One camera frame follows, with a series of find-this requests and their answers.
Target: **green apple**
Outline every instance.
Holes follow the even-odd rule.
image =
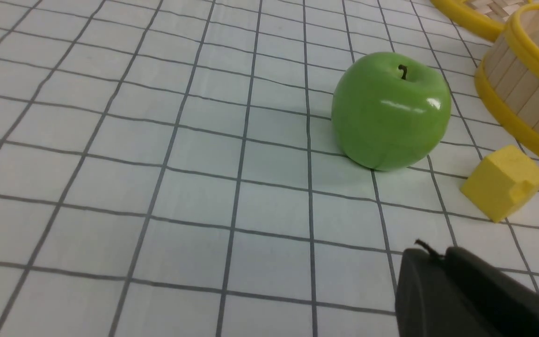
[[[442,139],[451,93],[442,75],[397,53],[373,53],[342,76],[332,100],[338,144],[376,170],[410,166]]]

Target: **yellow foam block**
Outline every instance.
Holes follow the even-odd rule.
[[[539,190],[539,167],[509,145],[486,156],[460,188],[490,220],[499,222]]]

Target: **bamboo basket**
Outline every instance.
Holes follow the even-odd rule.
[[[431,0],[432,4],[466,30],[494,42],[507,19],[528,4],[539,0]]]
[[[512,15],[475,73],[475,87],[502,126],[539,156],[539,4]]]

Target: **woven texture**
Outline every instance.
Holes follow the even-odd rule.
[[[519,7],[527,5],[527,0],[467,0],[467,6],[492,20],[505,22]]]

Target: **white grid tablecloth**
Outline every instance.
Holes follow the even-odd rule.
[[[0,0],[0,337],[394,337],[417,237],[539,293],[539,193],[492,224],[459,192],[517,145],[473,88],[488,46],[427,0]],[[375,51],[453,98],[390,173],[330,122]]]

